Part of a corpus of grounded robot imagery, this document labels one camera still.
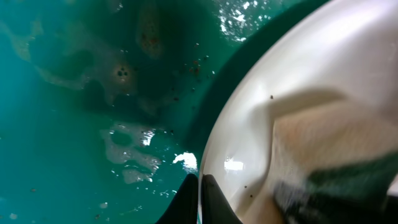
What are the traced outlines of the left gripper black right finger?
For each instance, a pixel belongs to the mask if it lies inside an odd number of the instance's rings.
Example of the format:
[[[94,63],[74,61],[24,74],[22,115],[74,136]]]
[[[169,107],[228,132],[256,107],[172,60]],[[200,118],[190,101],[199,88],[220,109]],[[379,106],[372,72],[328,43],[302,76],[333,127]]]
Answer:
[[[243,224],[211,174],[201,180],[201,212],[202,224]]]

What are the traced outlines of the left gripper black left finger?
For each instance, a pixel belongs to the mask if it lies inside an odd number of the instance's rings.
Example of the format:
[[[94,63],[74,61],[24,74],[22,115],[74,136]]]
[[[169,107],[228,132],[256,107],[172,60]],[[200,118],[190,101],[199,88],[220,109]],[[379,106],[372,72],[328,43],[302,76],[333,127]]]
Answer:
[[[164,214],[155,224],[196,224],[198,215],[198,177],[188,174]]]

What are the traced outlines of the green and yellow sponge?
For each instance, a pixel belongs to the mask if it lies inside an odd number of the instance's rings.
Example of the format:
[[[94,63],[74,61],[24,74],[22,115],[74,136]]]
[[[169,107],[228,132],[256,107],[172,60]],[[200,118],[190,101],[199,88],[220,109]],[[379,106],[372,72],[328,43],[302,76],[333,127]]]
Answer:
[[[353,101],[275,120],[269,187],[284,223],[396,223],[397,125]]]

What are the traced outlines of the white plate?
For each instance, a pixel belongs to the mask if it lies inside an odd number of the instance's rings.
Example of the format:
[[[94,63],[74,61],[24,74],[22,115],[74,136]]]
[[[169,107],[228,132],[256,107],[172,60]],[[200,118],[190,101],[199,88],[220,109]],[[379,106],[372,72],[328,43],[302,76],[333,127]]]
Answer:
[[[284,223],[269,187],[276,119],[353,101],[397,125],[397,0],[331,1],[286,33],[247,72],[206,143],[211,174],[242,223]]]

